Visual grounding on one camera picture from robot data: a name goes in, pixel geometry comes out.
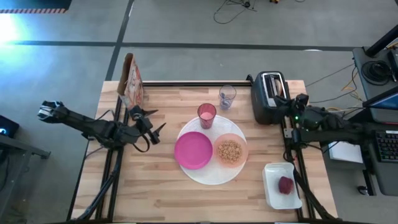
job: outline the bowl of cereal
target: bowl of cereal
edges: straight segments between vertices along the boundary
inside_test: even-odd
[[[225,167],[238,167],[248,159],[246,141],[237,134],[223,134],[213,144],[213,156]]]

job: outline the clear glass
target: clear glass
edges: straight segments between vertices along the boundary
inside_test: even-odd
[[[210,103],[204,103],[198,108],[200,126],[203,129],[209,129],[213,125],[214,117],[217,114],[216,107]]]
[[[229,110],[236,96],[236,90],[231,85],[225,85],[220,89],[220,108]]]

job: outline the cereal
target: cereal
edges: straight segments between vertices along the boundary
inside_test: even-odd
[[[233,164],[242,156],[242,147],[233,140],[223,141],[217,149],[217,155],[228,164]]]

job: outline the pink bowl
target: pink bowl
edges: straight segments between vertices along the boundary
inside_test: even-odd
[[[192,131],[183,134],[175,143],[174,157],[187,169],[200,169],[213,155],[211,141],[204,134]]]
[[[242,147],[242,155],[241,155],[241,157],[236,162],[234,162],[232,164],[223,162],[223,160],[219,157],[219,155],[217,153],[218,146],[220,146],[221,143],[223,143],[224,141],[227,141],[227,140],[233,140],[236,143],[240,144],[241,147]],[[234,168],[234,167],[238,167],[238,166],[242,165],[248,159],[249,150],[248,150],[248,146],[247,146],[247,144],[246,144],[246,142],[244,141],[243,138],[241,138],[237,134],[228,133],[228,134],[221,135],[214,142],[214,145],[213,145],[213,156],[216,158],[216,160],[222,166]]]

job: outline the keyboard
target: keyboard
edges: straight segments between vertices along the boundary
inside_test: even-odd
[[[381,162],[398,162],[398,131],[376,131],[375,145]]]

